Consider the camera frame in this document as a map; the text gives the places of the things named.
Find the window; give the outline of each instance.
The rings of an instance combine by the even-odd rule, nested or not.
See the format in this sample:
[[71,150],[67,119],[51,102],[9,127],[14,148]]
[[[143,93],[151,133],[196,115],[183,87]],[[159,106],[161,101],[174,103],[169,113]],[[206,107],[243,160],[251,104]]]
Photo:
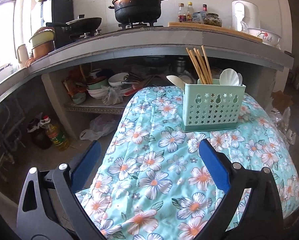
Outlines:
[[15,2],[0,1],[0,81],[18,69],[14,42]]

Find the white plastic bag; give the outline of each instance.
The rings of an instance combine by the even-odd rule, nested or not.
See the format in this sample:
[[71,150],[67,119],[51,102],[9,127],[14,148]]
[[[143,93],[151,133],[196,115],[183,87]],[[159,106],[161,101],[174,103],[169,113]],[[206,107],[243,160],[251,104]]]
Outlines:
[[81,140],[94,141],[102,136],[108,135],[117,128],[119,118],[119,115],[101,114],[91,120],[90,128],[82,131],[79,138]]

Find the mint green utensil holder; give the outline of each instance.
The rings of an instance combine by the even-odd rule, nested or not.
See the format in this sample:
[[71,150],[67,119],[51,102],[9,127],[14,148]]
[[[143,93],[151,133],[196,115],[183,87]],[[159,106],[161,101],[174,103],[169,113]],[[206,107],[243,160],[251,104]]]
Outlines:
[[234,129],[246,86],[185,84],[183,123],[185,132]]

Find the silver screw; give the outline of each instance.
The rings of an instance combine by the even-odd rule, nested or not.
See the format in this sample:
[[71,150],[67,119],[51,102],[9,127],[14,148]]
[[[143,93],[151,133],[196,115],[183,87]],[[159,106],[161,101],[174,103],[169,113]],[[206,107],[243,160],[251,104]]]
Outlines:
[[32,168],[29,169],[30,174],[34,174],[36,171],[37,171],[36,167],[32,167]]
[[239,163],[233,163],[233,167],[234,169],[239,170],[240,168],[242,168],[242,165]]
[[265,167],[265,168],[263,169],[263,171],[264,171],[265,173],[271,173],[271,170],[270,170],[268,167]]
[[60,164],[60,165],[58,166],[58,168],[62,171],[62,170],[64,170],[64,169],[67,168],[67,164],[66,164],[66,163],[62,163],[62,164]]

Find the glass jar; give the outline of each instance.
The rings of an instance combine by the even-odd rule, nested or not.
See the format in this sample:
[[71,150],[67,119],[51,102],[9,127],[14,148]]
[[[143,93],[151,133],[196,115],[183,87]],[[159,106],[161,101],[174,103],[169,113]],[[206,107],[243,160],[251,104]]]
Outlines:
[[207,13],[203,19],[204,24],[222,27],[222,20],[216,13]]

